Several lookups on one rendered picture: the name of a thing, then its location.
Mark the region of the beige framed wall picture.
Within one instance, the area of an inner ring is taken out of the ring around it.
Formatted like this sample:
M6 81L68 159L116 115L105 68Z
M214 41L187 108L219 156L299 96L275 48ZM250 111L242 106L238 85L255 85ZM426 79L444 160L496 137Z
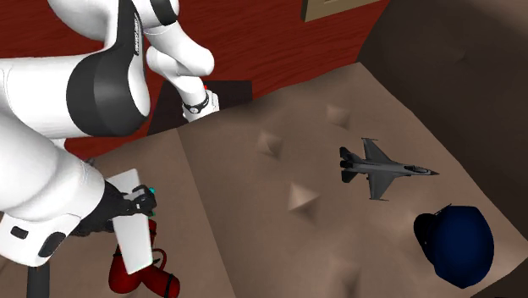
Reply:
M300 17L304 22L338 14L379 0L302 0Z

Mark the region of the white flat rectangular tablet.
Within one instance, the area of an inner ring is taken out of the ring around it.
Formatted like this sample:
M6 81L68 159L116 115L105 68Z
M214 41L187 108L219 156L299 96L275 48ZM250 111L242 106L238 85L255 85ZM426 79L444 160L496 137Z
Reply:
M133 189L140 185L138 171L135 168L107 178L125 197L133 201ZM152 265L151 239L148 217L142 213L129 216L119 216L113 219L114 234L116 235L121 257L127 274L132 274Z

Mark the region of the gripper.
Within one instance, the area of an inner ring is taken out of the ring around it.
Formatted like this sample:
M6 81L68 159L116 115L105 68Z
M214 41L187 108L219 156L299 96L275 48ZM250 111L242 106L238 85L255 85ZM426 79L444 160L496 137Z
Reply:
M113 233L113 219L134 213L151 218L157 206L155 193L146 185L136 186L131 193L133 200L124 199L124 195L112 184L105 182L103 197L96 208L74 228L72 236L86 237L91 233Z

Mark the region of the dark blue cap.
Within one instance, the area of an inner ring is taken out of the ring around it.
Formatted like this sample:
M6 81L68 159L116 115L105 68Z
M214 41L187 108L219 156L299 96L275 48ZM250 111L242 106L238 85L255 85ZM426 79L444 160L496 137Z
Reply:
M415 237L435 273L465 289L481 282L494 258L492 231L480 210L451 204L422 213L413 223Z

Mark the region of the brown tufted sofa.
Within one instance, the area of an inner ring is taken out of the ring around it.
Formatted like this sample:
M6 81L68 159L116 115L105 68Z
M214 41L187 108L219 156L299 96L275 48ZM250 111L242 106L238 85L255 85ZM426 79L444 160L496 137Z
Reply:
M528 259L528 0L379 0L312 22L302 0L180 0L186 31L253 99L156 135L73 139L156 187L181 298L471 298ZM438 175L341 179L362 137ZM440 279L415 217L478 207L491 272Z

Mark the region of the grey toy fighter jet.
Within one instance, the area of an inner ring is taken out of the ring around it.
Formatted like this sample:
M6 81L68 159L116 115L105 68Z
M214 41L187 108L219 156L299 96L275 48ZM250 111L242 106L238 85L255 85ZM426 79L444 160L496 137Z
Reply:
M382 201L382 195L396 178L438 175L438 172L428 168L395 162L377 146L375 139L362 137L362 141L364 158L344 146L339 148L341 179L349 183L357 174L365 174L371 200Z

